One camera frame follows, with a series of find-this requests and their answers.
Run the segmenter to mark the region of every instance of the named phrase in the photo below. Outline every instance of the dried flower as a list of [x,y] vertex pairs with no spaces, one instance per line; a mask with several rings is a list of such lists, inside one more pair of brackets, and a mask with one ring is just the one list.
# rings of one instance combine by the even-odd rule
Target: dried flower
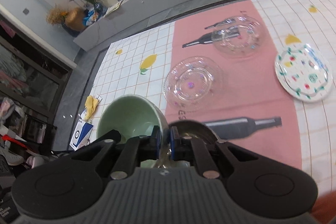
[[51,25],[62,24],[65,21],[67,15],[67,10],[55,5],[54,8],[49,10],[46,21]]

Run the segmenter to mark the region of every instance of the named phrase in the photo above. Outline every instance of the metal bolt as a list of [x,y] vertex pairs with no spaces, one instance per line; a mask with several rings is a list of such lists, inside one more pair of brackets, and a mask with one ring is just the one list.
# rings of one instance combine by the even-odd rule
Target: metal bolt
[[121,180],[127,178],[127,173],[124,171],[115,171],[111,173],[111,178],[114,180]]
[[219,178],[220,174],[217,171],[210,170],[210,171],[205,171],[203,173],[203,177],[206,179],[217,179]]
[[169,171],[168,170],[162,170],[161,172],[159,172],[160,175],[162,176],[166,176],[169,174]]

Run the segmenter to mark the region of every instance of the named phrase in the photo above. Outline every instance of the gray floor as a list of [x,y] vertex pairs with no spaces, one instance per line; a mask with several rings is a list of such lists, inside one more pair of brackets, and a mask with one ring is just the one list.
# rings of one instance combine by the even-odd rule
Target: gray floor
[[80,51],[75,60],[77,68],[73,70],[70,76],[54,121],[54,125],[57,126],[58,129],[53,149],[68,149],[70,137],[75,123],[78,120],[78,115],[84,108],[85,99],[91,91],[95,75],[111,43],[154,26],[174,21],[177,18],[227,5],[234,1],[240,0],[190,0],[132,25],[88,52]]

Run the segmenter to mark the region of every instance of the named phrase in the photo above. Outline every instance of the dark floor border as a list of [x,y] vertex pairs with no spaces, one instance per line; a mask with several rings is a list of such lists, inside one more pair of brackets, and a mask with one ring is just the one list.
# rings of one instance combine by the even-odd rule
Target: dark floor border
[[[178,18],[180,18],[180,17],[187,16],[187,15],[189,15],[189,14],[192,14],[192,13],[195,13],[195,12],[199,12],[199,11],[201,11],[201,10],[204,10],[204,9],[207,9],[207,8],[211,8],[211,7],[214,7],[214,6],[217,6],[217,5],[221,5],[221,4],[226,4],[226,3],[234,2],[234,1],[238,1],[238,0],[221,0],[221,1],[218,1],[218,2],[210,3],[210,4],[208,4],[208,5],[201,6],[201,7],[198,7],[198,8],[192,9],[192,10],[189,10],[189,11],[187,11],[187,12],[181,13],[181,14],[179,14],[179,15],[175,15],[175,16],[173,16],[173,17],[170,17],[170,18],[167,18],[167,19],[165,19],[165,20],[162,20],[162,21],[160,21],[160,22],[158,22],[158,23],[155,23],[155,24],[153,24],[153,25],[151,25],[151,26],[149,26],[149,27],[146,27],[145,29],[142,29],[141,31],[138,31],[138,32],[136,32],[136,33],[134,33],[134,34],[132,34],[132,35],[136,35],[136,34],[138,34],[138,33],[148,31],[148,30],[150,30],[150,29],[153,29],[153,28],[155,28],[155,27],[158,27],[158,26],[160,26],[160,25],[162,25],[162,24],[165,24],[165,23],[167,23],[167,22],[170,22],[170,21],[172,21],[172,20],[176,20],[176,19],[178,19]],[[108,46],[108,47],[106,47],[106,48],[104,48],[104,49],[102,49],[101,51],[98,52],[97,57],[96,57],[96,60],[95,60],[95,62],[94,62],[94,64],[93,64],[93,66],[92,66],[92,68],[91,68],[91,71],[90,71],[90,74],[89,74],[89,76],[88,76],[88,79],[86,80],[86,84],[85,84],[85,87],[84,87],[84,89],[83,89],[83,93],[82,93],[82,95],[81,95],[81,99],[79,100],[78,107],[77,107],[77,112],[76,112],[76,113],[79,112],[79,108],[80,108],[81,102],[82,102],[82,100],[83,100],[83,96],[84,96],[84,94],[85,94],[87,85],[88,85],[89,80],[90,80],[90,78],[91,78],[93,69],[95,68],[95,65],[96,65],[96,63],[97,63],[98,57],[100,56],[100,54],[101,54],[102,52],[108,50],[109,47],[110,47],[110,46]],[[70,141],[71,141],[71,137],[72,137],[72,132],[73,132],[73,130],[74,130],[74,128],[75,128],[75,124],[76,124],[76,123],[77,123],[77,119],[74,119],[73,124],[72,124],[72,127],[71,127],[71,133],[70,133],[69,141],[68,141],[68,149],[70,149]]]

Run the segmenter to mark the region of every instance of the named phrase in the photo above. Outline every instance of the plate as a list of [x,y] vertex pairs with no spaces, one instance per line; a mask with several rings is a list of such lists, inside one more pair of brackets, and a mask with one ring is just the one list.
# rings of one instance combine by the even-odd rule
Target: plate
[[215,48],[227,56],[251,55],[263,42],[262,26],[249,16],[233,16],[214,27],[216,29],[211,34],[211,40]]
[[284,89],[304,102],[322,100],[333,83],[329,63],[309,44],[285,48],[276,57],[275,72]]
[[178,63],[167,75],[163,94],[171,105],[196,111],[220,98],[223,72],[210,58],[194,56]]

